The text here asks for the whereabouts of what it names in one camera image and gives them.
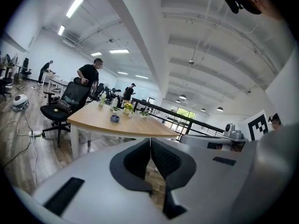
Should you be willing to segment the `white desk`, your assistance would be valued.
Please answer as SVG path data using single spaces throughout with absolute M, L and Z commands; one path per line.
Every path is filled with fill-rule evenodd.
M 56 75 L 56 74 L 44 71 L 43 72 L 43 77 L 42 77 L 42 86 L 44 86 L 45 82 L 48 82 L 50 80 L 50 78 L 52 78 L 54 80 L 58 80 L 59 76 Z
M 56 85 L 60 89 L 60 96 L 62 96 L 63 93 L 64 93 L 64 91 L 65 91 L 65 89 L 66 89 L 66 87 L 68 86 L 68 83 L 69 82 L 55 80 L 55 79 L 50 78 L 49 79 L 49 84 L 48 84 L 47 91 L 49 92 L 50 91 L 50 87 L 54 84 L 54 85 Z

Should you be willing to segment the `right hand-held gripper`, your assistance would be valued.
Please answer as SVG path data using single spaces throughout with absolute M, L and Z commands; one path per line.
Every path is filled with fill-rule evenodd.
M 192 147 L 231 151 L 231 142 L 243 146 L 248 142 L 259 140 L 264 134 L 268 133 L 268 131 L 267 116 L 265 111 L 262 110 L 236 125 L 233 123 L 227 124 L 223 138 L 184 134 L 181 136 L 181 143 Z

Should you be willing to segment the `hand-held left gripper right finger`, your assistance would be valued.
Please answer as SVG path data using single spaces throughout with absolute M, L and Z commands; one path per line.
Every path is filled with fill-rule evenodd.
M 151 139 L 151 158 L 166 181 L 170 224 L 236 224 L 237 197 L 252 164 L 252 146 L 238 152 Z

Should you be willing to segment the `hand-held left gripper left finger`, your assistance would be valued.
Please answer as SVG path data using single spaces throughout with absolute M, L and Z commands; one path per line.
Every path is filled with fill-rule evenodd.
M 62 218 L 75 224 L 166 224 L 149 193 L 131 191 L 111 175 L 109 164 L 119 152 L 132 147 L 140 139 L 85 154 L 44 181 L 33 198 L 44 205 L 70 178 L 85 182 Z

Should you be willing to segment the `large window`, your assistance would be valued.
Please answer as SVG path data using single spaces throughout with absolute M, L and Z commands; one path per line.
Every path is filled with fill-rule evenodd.
M 190 118 L 190 119 L 195 119 L 196 118 L 196 113 L 183 109 L 183 108 L 179 108 L 177 106 L 172 105 L 171 112 L 174 112 L 176 114 L 182 115 L 184 117 Z M 168 114 L 167 117 L 165 118 L 166 121 L 164 122 L 164 124 L 170 128 L 171 130 L 179 133 L 179 134 L 186 134 L 187 128 L 190 124 L 189 121 L 183 119 L 183 118 L 179 118 L 177 116 L 174 115 L 170 115 Z

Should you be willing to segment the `black mesh office chair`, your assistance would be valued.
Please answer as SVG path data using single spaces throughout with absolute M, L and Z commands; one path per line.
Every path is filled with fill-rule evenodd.
M 42 114 L 52 121 L 52 127 L 42 130 L 42 137 L 45 137 L 45 133 L 53 130 L 57 130 L 57 146 L 60 146 L 60 135 L 62 131 L 70 132 L 71 126 L 67 119 L 80 109 L 80 103 L 82 103 L 86 94 L 89 93 L 89 88 L 86 85 L 81 84 L 81 79 L 79 77 L 75 78 L 73 81 L 68 83 L 62 97 L 68 96 L 69 98 L 79 102 L 78 105 L 72 105 L 72 113 L 65 113 L 61 110 L 54 112 L 57 109 L 56 105 L 58 101 L 52 102 L 51 96 L 54 95 L 53 92 L 45 91 L 44 94 L 48 95 L 48 104 L 40 107 Z

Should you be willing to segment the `wooden table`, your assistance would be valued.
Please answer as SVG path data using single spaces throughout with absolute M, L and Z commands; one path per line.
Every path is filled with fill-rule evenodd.
M 224 130 L 214 127 L 212 125 L 206 124 L 201 121 L 197 121 L 195 119 L 190 119 L 187 117 L 184 117 L 182 115 L 176 114 L 174 112 L 171 112 L 170 110 L 167 110 L 165 108 L 159 107 L 157 105 L 150 104 L 146 101 L 138 100 L 136 98 L 133 98 L 131 101 L 131 104 L 133 105 L 134 111 L 135 112 L 147 112 L 150 117 L 153 117 L 160 121 L 163 125 L 164 122 L 166 121 L 166 117 L 168 114 L 177 116 L 179 118 L 183 118 L 187 121 L 190 122 L 186 134 L 191 134 L 191 135 L 207 135 L 207 136 L 217 136 L 221 137 L 224 133 Z M 177 134 L 176 140 L 179 141 L 181 139 L 181 136 L 183 134 Z

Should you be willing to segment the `brown bag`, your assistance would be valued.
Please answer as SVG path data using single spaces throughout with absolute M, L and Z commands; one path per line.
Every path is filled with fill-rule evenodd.
M 56 107 L 58 110 L 65 113 L 72 113 L 72 105 L 67 103 L 65 100 L 58 100 Z

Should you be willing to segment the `white round appliance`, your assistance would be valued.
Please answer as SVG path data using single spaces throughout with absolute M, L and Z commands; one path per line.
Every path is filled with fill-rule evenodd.
M 25 111 L 29 107 L 28 97 L 24 94 L 16 96 L 13 100 L 12 109 L 15 112 Z

